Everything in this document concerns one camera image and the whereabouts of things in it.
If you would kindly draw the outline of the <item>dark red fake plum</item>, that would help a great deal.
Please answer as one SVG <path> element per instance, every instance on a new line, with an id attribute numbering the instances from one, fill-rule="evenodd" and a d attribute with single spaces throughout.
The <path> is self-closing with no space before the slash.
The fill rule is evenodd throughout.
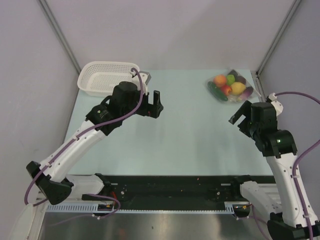
<path id="1" fill-rule="evenodd" d="M 235 81 L 236 82 L 239 82 L 239 83 L 242 83 L 244 85 L 247 84 L 247 80 L 242 76 L 242 75 L 238 75 L 236 78 L 235 78 Z"/>

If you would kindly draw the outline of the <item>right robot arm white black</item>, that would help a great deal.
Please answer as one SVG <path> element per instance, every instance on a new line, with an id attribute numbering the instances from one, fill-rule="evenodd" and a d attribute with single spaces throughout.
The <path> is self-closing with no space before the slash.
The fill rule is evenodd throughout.
<path id="1" fill-rule="evenodd" d="M 231 183 L 231 196 L 248 200 L 253 211 L 266 221 L 273 240 L 312 240 L 320 235 L 320 221 L 308 199 L 300 168 L 298 150 L 293 135 L 278 128 L 278 115 L 283 106 L 277 100 L 251 103 L 246 100 L 229 122 L 251 138 L 265 157 L 278 190 L 275 201 L 249 175 L 236 177 Z"/>

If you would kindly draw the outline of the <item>purple fake eggplant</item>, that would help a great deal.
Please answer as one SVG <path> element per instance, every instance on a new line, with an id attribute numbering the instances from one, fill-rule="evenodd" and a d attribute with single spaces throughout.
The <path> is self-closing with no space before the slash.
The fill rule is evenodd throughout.
<path id="1" fill-rule="evenodd" d="M 238 101 L 247 100 L 254 92 L 254 88 L 252 86 L 247 87 L 242 94 L 238 97 Z"/>

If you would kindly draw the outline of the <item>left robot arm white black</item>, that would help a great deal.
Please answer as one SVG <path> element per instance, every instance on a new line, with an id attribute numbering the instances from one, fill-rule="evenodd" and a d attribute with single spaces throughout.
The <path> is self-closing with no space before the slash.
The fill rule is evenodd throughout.
<path id="1" fill-rule="evenodd" d="M 31 161 L 26 166 L 32 183 L 52 205 L 62 203 L 76 188 L 67 178 L 68 172 L 93 145 L 119 128 L 130 116 L 156 119 L 163 109 L 158 90 L 154 90 L 153 102 L 149 103 L 149 93 L 142 92 L 137 84 L 120 82 L 111 95 L 91 109 L 80 128 L 52 156 L 41 162 Z"/>

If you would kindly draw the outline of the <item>clear polka dot zip bag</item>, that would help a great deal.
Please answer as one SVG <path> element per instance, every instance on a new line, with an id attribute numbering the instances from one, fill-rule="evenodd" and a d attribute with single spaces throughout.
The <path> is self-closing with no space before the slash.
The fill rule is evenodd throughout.
<path id="1" fill-rule="evenodd" d="M 261 96 L 248 78 L 233 68 L 208 79 L 205 86 L 222 103 L 242 103 Z"/>

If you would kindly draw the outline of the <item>dark brown fake fruit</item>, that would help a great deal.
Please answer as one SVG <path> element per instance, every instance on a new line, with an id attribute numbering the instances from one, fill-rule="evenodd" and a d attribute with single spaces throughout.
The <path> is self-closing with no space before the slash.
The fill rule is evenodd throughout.
<path id="1" fill-rule="evenodd" d="M 238 72 L 236 71 L 236 70 L 234 70 L 234 69 L 232 69 L 229 73 L 228 73 L 228 75 L 233 75 L 233 76 L 238 76 Z"/>

